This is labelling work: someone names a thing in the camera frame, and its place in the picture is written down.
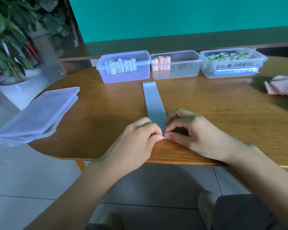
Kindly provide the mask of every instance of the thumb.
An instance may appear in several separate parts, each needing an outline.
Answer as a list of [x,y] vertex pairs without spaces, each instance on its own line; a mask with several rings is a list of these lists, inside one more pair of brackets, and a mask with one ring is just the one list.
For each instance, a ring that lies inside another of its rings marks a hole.
[[172,141],[174,141],[176,143],[179,143],[179,144],[187,147],[188,149],[191,149],[193,141],[192,141],[192,138],[189,137],[189,136],[182,135],[182,134],[179,134],[179,133],[176,133],[176,132],[172,132],[172,131],[169,131],[169,132],[165,133],[164,136],[167,139],[170,139],[170,140],[172,140]]
[[150,136],[148,141],[147,141],[147,148],[152,150],[155,143],[159,140],[162,140],[162,139],[163,139],[163,136],[159,135],[159,134],[155,134],[155,135]]

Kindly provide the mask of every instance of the forearm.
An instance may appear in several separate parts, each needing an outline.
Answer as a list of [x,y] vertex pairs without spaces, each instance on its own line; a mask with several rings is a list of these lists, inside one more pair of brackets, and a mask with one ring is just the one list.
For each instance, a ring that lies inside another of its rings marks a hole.
[[25,230],[83,230],[99,201],[119,179],[103,160],[95,160],[51,206]]
[[247,146],[227,163],[242,175],[255,195],[288,228],[288,173],[255,146]]

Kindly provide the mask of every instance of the finger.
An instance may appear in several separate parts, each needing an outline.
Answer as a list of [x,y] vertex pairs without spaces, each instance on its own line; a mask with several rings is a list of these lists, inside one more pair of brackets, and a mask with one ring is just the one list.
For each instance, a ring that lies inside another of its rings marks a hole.
[[176,117],[180,118],[187,118],[189,116],[195,115],[191,111],[184,110],[184,109],[177,109],[175,111],[172,111],[171,113],[168,114],[168,116],[165,119],[164,125],[169,125]]
[[141,118],[141,119],[136,120],[136,121],[133,123],[133,125],[134,125],[135,127],[139,127],[139,126],[143,126],[143,125],[145,125],[145,124],[147,124],[147,123],[151,123],[151,120],[150,120],[148,117],[143,117],[143,118]]
[[192,119],[174,119],[165,129],[164,134],[174,130],[176,127],[189,128],[189,124],[192,122]]
[[186,135],[181,135],[179,133],[176,132],[167,132],[164,134],[164,136],[167,139],[170,139],[176,143],[179,143],[185,147],[187,147],[188,149],[191,149],[192,151],[194,150],[192,148],[192,145],[194,144],[194,142],[192,141],[192,138]]
[[163,136],[160,134],[155,134],[155,135],[150,136],[148,141],[147,141],[147,149],[151,152],[155,143],[157,141],[162,140],[162,139],[163,139]]
[[141,127],[141,130],[144,131],[148,137],[152,134],[162,135],[162,130],[156,123],[147,123]]

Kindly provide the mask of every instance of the table leg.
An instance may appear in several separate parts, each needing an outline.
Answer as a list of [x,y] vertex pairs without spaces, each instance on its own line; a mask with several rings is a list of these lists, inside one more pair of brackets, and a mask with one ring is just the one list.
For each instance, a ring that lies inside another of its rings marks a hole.
[[254,193],[253,188],[244,180],[244,178],[238,174],[236,170],[234,170],[232,167],[225,167],[225,169],[231,173],[242,185],[244,185],[250,192]]
[[75,162],[77,163],[77,166],[79,167],[81,173],[85,170],[86,165],[84,163],[84,161],[81,160],[75,160]]

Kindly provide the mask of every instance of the left hand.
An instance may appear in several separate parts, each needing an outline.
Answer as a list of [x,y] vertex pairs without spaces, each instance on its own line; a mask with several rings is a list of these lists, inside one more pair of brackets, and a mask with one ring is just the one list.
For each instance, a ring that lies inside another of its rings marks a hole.
[[162,139],[161,128],[144,117],[128,125],[100,159],[123,177],[144,164],[155,143]]

